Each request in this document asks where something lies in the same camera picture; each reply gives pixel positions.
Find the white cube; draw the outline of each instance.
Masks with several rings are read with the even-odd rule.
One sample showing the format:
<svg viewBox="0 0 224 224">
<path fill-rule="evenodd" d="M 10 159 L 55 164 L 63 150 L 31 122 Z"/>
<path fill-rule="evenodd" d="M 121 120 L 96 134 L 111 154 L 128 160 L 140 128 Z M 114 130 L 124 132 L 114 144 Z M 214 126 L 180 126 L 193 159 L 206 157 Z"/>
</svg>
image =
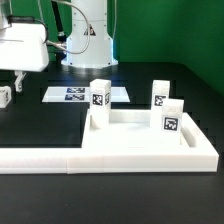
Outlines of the white cube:
<svg viewBox="0 0 224 224">
<path fill-rule="evenodd" d="M 12 91 L 9 86 L 0 87 L 0 108 L 5 108 L 12 99 Z"/>
<path fill-rule="evenodd" d="M 162 107 L 162 130 L 180 133 L 184 101 L 165 99 Z"/>
<path fill-rule="evenodd" d="M 90 114 L 94 128 L 109 124 L 111 110 L 111 81 L 95 79 L 90 83 Z"/>
<path fill-rule="evenodd" d="M 162 126 L 162 106 L 169 98 L 170 81 L 154 80 L 152 86 L 150 127 L 160 130 Z"/>
<path fill-rule="evenodd" d="M 152 107 L 151 109 L 162 110 L 164 99 L 169 98 L 170 81 L 154 80 L 152 86 Z"/>
</svg>

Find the green background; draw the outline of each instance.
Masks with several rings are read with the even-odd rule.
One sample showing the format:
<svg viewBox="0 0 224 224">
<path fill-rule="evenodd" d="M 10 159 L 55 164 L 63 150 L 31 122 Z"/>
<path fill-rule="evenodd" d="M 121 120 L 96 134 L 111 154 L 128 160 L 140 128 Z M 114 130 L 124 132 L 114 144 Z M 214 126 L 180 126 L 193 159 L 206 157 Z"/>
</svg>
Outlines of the green background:
<svg viewBox="0 0 224 224">
<path fill-rule="evenodd" d="M 224 96 L 223 0 L 117 1 L 114 51 L 120 62 L 182 63 Z M 50 39 L 56 40 L 50 0 L 41 3 Z M 36 0 L 12 0 L 12 8 L 15 15 L 39 18 Z M 108 0 L 110 34 L 113 8 L 113 0 Z M 65 31 L 69 34 L 70 9 L 60 5 L 60 11 Z"/>
</svg>

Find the paper sheet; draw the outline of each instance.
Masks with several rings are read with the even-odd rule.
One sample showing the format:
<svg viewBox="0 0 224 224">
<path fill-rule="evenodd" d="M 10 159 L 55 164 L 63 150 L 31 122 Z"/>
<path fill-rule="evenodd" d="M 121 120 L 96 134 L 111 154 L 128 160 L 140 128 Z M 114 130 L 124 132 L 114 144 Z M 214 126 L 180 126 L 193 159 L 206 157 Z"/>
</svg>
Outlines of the paper sheet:
<svg viewBox="0 0 224 224">
<path fill-rule="evenodd" d="M 89 87 L 48 87 L 42 102 L 80 103 L 89 102 L 89 98 Z M 126 88 L 111 87 L 111 102 L 130 102 Z"/>
</svg>

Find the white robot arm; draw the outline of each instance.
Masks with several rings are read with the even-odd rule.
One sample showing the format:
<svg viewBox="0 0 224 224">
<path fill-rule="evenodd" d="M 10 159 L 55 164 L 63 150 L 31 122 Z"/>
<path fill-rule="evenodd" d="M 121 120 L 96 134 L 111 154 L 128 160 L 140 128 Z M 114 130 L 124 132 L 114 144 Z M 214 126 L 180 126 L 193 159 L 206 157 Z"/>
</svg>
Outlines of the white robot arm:
<svg viewBox="0 0 224 224">
<path fill-rule="evenodd" d="M 11 23 L 11 1 L 0 0 L 0 69 L 14 70 L 16 91 L 26 71 L 40 72 L 49 63 L 46 31 L 40 24 Z"/>
</svg>

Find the cable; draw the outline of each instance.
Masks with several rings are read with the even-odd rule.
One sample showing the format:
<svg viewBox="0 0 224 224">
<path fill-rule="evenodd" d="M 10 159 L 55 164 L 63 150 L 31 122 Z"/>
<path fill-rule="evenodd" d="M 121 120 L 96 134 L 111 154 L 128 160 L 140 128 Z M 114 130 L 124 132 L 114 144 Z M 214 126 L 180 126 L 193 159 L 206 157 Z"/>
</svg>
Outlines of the cable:
<svg viewBox="0 0 224 224">
<path fill-rule="evenodd" d="M 86 21 L 87 30 L 88 30 L 88 36 L 87 36 L 86 45 L 85 45 L 85 47 L 81 51 L 68 51 L 66 48 L 60 47 L 56 43 L 54 43 L 52 41 L 49 41 L 49 40 L 47 41 L 47 43 L 50 44 L 50 45 L 53 45 L 54 47 L 56 47 L 56 48 L 58 48 L 60 50 L 66 51 L 67 53 L 70 53 L 70 54 L 81 54 L 81 53 L 83 53 L 88 48 L 89 42 L 90 42 L 90 25 L 89 25 L 89 21 L 86 18 L 85 14 L 79 8 L 77 8 L 75 5 L 73 5 L 70 2 L 61 1 L 61 0 L 51 0 L 51 1 L 57 2 L 57 3 L 60 3 L 60 4 L 64 4 L 64 5 L 68 5 L 68 6 L 72 7 L 72 8 L 74 8 L 74 9 L 76 9 L 77 11 L 79 11 L 82 14 L 82 16 L 84 17 L 85 21 Z"/>
<path fill-rule="evenodd" d="M 116 31 L 117 31 L 117 0 L 114 0 L 114 31 L 112 36 L 113 40 L 115 38 Z"/>
<path fill-rule="evenodd" d="M 38 4 L 39 13 L 40 13 L 40 19 L 44 22 L 43 10 L 41 7 L 40 0 L 37 0 L 37 4 Z"/>
</svg>

